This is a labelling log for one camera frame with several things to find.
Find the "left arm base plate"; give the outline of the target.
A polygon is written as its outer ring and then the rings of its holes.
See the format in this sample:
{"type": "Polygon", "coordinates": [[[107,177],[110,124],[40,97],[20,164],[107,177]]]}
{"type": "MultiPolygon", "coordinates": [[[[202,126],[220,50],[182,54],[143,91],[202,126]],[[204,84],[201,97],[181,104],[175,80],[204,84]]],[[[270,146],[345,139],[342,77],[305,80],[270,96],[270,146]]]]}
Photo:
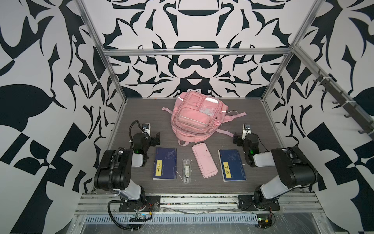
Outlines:
{"type": "Polygon", "coordinates": [[[128,202],[121,202],[119,211],[120,212],[149,212],[154,209],[158,209],[160,205],[160,196],[145,196],[138,200],[131,200],[128,202]]]}

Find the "pink student backpack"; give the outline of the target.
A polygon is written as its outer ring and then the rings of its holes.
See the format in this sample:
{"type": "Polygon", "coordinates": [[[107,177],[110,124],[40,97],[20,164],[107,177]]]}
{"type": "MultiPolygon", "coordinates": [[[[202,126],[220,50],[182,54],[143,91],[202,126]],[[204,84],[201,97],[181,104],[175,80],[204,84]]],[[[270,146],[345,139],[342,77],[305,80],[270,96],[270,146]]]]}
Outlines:
{"type": "Polygon", "coordinates": [[[245,112],[238,111],[229,115],[228,106],[221,100],[195,91],[181,93],[172,110],[166,107],[162,110],[171,114],[171,128],[180,146],[203,142],[214,133],[233,137],[233,133],[221,130],[220,126],[246,116],[245,112]]]}

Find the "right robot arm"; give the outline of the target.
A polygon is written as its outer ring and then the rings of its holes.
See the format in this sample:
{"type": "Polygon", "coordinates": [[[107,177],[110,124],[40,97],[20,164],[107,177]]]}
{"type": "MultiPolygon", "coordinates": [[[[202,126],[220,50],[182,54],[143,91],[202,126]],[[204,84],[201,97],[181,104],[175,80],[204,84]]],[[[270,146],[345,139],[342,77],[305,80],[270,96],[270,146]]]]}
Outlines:
{"type": "Polygon", "coordinates": [[[258,186],[253,204],[276,201],[296,188],[310,187],[318,180],[318,172],[299,147],[276,148],[261,153],[260,138],[254,133],[233,135],[233,143],[243,148],[246,163],[251,167],[276,167],[277,176],[258,186]]]}

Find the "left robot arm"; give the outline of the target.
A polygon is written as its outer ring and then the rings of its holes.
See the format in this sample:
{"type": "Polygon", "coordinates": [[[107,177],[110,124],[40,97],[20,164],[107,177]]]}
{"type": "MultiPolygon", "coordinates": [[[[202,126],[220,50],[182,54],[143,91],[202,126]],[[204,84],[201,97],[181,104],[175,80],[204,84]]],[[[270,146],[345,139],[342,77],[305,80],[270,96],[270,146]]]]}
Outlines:
{"type": "Polygon", "coordinates": [[[129,149],[106,150],[94,176],[94,187],[117,195],[123,202],[146,204],[144,188],[131,179],[133,167],[145,166],[150,147],[160,144],[160,134],[151,136],[151,125],[131,123],[128,131],[129,149]]]}

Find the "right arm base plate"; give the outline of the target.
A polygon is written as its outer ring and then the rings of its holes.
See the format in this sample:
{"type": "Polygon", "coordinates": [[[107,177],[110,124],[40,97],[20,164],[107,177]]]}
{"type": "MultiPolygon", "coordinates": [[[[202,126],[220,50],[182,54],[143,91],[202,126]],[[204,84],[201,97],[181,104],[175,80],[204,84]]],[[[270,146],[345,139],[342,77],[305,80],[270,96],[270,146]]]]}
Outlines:
{"type": "Polygon", "coordinates": [[[279,211],[278,199],[257,198],[255,195],[238,195],[238,209],[241,211],[279,211]]]}

